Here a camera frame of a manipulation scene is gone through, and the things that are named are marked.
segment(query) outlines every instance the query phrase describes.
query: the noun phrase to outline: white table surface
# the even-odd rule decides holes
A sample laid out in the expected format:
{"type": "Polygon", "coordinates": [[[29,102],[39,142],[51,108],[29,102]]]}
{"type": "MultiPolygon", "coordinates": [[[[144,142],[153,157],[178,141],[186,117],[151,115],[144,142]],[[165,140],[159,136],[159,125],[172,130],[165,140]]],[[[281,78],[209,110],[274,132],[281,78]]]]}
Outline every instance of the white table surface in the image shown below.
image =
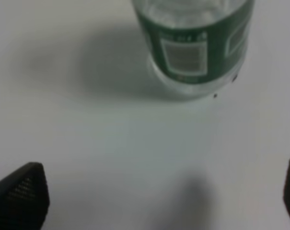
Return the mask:
{"type": "Polygon", "coordinates": [[[217,99],[163,99],[146,56],[128,0],[0,0],[0,179],[44,164],[45,230],[152,229],[153,197],[196,172],[217,229],[290,230],[290,0],[257,1],[217,99]]]}

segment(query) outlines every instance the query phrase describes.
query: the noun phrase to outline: water bottle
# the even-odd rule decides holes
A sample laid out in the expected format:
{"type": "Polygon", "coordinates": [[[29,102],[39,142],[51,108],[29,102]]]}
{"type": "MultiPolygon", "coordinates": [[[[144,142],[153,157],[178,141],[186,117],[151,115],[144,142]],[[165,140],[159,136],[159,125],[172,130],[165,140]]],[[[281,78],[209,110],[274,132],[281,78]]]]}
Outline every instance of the water bottle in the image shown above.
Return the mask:
{"type": "Polygon", "coordinates": [[[150,70],[173,94],[198,98],[234,80],[255,0],[132,0],[150,70]]]}

